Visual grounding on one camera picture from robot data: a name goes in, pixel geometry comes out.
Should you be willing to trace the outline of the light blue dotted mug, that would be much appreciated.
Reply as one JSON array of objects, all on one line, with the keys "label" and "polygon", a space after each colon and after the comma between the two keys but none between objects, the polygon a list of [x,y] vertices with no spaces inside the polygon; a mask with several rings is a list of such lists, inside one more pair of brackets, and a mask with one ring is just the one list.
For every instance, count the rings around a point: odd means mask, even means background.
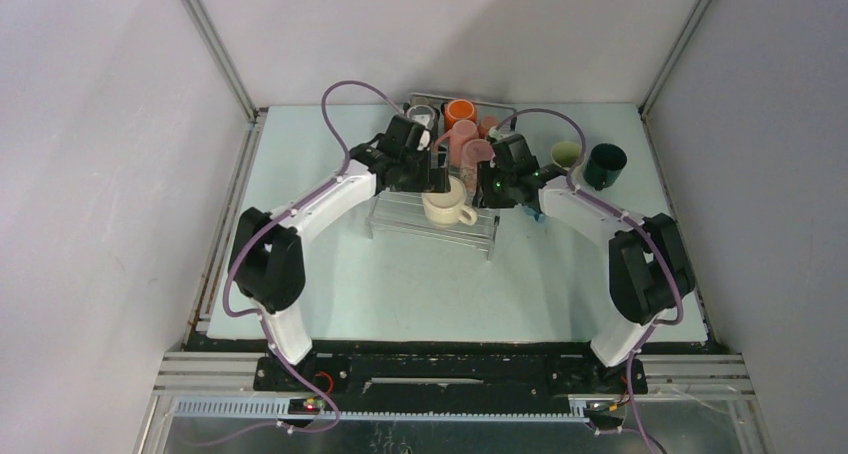
[{"label": "light blue dotted mug", "polygon": [[546,221],[546,215],[540,210],[534,208],[533,206],[524,206],[524,213],[531,217],[536,223],[544,223]]}]

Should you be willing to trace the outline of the cream mug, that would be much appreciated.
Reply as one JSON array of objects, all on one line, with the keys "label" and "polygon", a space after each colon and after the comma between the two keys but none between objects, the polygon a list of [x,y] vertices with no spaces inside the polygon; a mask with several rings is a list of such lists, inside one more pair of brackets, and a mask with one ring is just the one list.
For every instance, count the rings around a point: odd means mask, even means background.
[{"label": "cream mug", "polygon": [[455,224],[475,225],[478,213],[467,203],[464,183],[455,176],[449,176],[448,181],[447,192],[422,194],[422,205],[427,220],[440,228]]}]

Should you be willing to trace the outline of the light green mug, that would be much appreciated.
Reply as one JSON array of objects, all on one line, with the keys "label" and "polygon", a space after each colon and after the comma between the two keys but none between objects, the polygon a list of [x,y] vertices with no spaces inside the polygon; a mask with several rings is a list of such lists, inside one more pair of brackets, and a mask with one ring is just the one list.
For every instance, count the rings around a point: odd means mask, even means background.
[{"label": "light green mug", "polygon": [[550,157],[554,164],[566,171],[571,171],[585,164],[585,158],[581,156],[581,152],[582,147],[579,143],[560,141],[551,148]]}]

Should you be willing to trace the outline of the dark teal mug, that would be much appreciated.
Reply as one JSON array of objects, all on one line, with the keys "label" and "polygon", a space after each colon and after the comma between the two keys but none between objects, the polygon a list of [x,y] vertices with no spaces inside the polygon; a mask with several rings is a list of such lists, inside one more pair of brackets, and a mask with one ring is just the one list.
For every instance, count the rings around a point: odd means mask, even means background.
[{"label": "dark teal mug", "polygon": [[583,170],[586,184],[597,191],[612,186],[628,162],[626,152],[611,143],[596,145],[589,153]]}]

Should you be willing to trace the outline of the pink ghost pattern mug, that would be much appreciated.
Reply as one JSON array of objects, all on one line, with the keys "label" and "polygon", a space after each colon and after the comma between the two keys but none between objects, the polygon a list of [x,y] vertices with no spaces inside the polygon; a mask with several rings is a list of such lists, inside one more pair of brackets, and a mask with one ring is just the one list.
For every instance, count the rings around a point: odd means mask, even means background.
[{"label": "pink ghost pattern mug", "polygon": [[460,155],[460,180],[469,194],[474,194],[477,190],[479,164],[490,163],[493,158],[494,151],[487,140],[471,140],[463,145]]}]

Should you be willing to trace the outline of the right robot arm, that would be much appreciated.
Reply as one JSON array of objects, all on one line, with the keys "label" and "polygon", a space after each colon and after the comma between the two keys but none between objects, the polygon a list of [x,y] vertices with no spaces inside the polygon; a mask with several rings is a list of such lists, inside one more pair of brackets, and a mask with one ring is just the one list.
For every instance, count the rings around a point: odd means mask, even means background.
[{"label": "right robot arm", "polygon": [[575,229],[601,252],[613,312],[590,342],[594,357],[581,366],[585,385],[606,392],[622,377],[620,364],[651,329],[681,323],[683,300],[696,288],[678,223],[665,213],[645,217],[592,194],[575,169],[541,166],[525,138],[491,144],[478,165],[477,202],[495,209],[525,206]]}]

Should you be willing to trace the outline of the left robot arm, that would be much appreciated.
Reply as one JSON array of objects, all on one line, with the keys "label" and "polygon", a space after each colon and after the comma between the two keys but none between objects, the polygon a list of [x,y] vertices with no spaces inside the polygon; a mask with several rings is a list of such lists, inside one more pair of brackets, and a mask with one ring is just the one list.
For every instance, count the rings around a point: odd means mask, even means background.
[{"label": "left robot arm", "polygon": [[345,213],[385,190],[447,191],[437,136],[421,117],[395,115],[384,132],[346,153],[338,173],[300,199],[275,211],[249,208],[240,215],[228,279],[251,302],[272,351],[282,358],[277,376],[290,389],[304,390],[316,377],[299,304],[306,248]]}]

